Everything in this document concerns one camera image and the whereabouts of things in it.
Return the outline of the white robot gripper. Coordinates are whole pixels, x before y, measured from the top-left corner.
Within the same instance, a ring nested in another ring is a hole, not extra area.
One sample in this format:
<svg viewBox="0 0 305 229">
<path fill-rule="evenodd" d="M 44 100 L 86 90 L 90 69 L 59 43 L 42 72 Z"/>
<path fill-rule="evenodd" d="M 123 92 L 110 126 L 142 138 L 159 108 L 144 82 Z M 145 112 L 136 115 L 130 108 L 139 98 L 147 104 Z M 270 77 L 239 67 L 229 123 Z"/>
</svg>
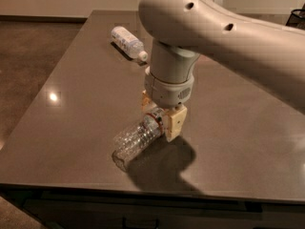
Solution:
<svg viewBox="0 0 305 229">
<path fill-rule="evenodd" d="M 193 83 L 193 76 L 184 83 L 166 83 L 154 77 L 150 73 L 150 68 L 145 70 L 144 87 L 146 91 L 142 92 L 141 111 L 147 113 L 156 105 L 169 109 L 166 111 L 164 120 L 165 136 L 168 142 L 176 139 L 182 131 L 188 109 L 179 104 L 184 104 L 189 100 Z"/>
</svg>

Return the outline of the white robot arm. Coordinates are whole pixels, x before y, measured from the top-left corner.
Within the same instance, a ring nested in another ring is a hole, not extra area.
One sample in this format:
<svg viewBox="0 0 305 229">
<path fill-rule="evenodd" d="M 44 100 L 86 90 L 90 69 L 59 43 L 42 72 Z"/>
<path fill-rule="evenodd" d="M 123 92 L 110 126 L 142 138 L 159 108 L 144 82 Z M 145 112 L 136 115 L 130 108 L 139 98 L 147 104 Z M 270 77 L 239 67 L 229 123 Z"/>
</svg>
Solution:
<svg viewBox="0 0 305 229">
<path fill-rule="evenodd" d="M 167 111 L 169 141 L 181 132 L 201 54 L 304 111 L 304 30 L 235 14 L 221 0 L 140 0 L 138 13 L 153 38 L 146 95 Z"/>
</svg>

